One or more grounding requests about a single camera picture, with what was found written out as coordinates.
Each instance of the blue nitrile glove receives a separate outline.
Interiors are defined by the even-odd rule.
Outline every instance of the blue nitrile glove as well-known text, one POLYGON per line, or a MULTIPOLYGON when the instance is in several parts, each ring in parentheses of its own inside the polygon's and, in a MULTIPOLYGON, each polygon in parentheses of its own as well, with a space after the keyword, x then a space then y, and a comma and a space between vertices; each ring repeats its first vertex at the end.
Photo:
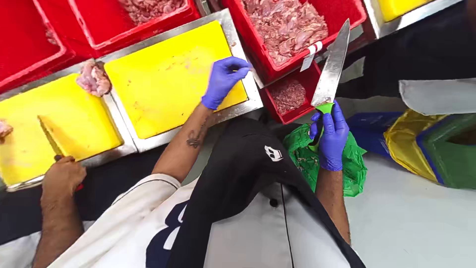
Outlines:
MULTIPOLYGON (((309 137, 314 139, 317 135, 317 120, 320 114, 315 113, 311 120, 309 137)), ((346 146, 349 126, 342 114, 339 104, 334 101, 332 116, 325 113, 322 117, 324 133, 319 140, 319 163, 322 168, 330 171, 342 170, 342 152, 346 146)))
POLYGON ((228 57, 213 64, 208 88, 202 97, 202 104, 216 110, 231 88, 245 78, 251 65, 237 57, 228 57))

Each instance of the white sleeve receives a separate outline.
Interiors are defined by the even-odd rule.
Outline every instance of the white sleeve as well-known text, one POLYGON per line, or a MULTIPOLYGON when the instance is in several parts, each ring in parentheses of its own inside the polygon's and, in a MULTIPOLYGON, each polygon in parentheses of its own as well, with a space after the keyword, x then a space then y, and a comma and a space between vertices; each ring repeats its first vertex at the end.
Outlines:
POLYGON ((165 174, 152 174, 116 198, 99 219, 49 267, 65 267, 72 257, 83 255, 75 267, 89 267, 125 237, 152 210, 180 187, 165 174))

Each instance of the black apron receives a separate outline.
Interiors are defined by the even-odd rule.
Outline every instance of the black apron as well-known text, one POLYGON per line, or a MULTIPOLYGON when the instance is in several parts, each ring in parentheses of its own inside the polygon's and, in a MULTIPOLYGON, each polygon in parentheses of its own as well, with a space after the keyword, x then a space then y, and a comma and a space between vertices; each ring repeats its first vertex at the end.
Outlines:
POLYGON ((211 225, 242 212, 261 189, 273 182, 286 185, 315 213, 352 268, 365 267, 339 234, 282 143, 261 123, 241 118, 230 122, 213 148, 188 202, 167 267, 202 268, 211 225), (279 150, 281 155, 268 155, 276 152, 269 148, 279 150))

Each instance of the raw meat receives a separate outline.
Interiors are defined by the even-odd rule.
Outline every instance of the raw meat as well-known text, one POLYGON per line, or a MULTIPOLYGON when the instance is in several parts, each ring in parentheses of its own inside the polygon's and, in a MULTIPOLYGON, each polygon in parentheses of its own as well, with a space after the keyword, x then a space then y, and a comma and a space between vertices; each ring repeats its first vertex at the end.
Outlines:
POLYGON ((48 42, 50 42, 53 45, 58 45, 58 42, 56 42, 56 39, 53 36, 53 31, 52 30, 47 29, 45 36, 46 36, 46 39, 48 40, 48 42))
POLYGON ((0 144, 5 141, 5 137, 13 131, 13 127, 5 120, 0 119, 0 144))
POLYGON ((109 77, 94 60, 88 60, 81 69, 81 75, 76 83, 89 94, 102 97, 111 91, 109 77))
POLYGON ((324 16, 319 16, 308 2, 242 0, 242 3, 276 66, 329 34, 324 16))
POLYGON ((119 0, 136 25, 183 7, 185 0, 119 0))
POLYGON ((297 80, 287 81, 269 93, 281 115, 299 108, 306 101, 306 90, 297 80))

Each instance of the white chef jacket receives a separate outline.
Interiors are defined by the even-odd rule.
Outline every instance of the white chef jacket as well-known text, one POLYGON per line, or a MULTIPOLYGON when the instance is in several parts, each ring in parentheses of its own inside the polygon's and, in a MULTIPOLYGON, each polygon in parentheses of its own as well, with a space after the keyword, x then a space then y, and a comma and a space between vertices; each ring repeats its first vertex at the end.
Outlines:
MULTIPOLYGON (((119 195, 104 214, 50 268, 146 267, 146 249, 168 228, 165 218, 190 199, 197 183, 150 175, 119 195)), ((186 205, 178 214, 181 222, 186 205)), ((163 245, 170 250, 180 227, 163 245)), ((211 227, 207 268, 348 268, 331 235, 281 184, 257 194, 241 213, 211 227)))

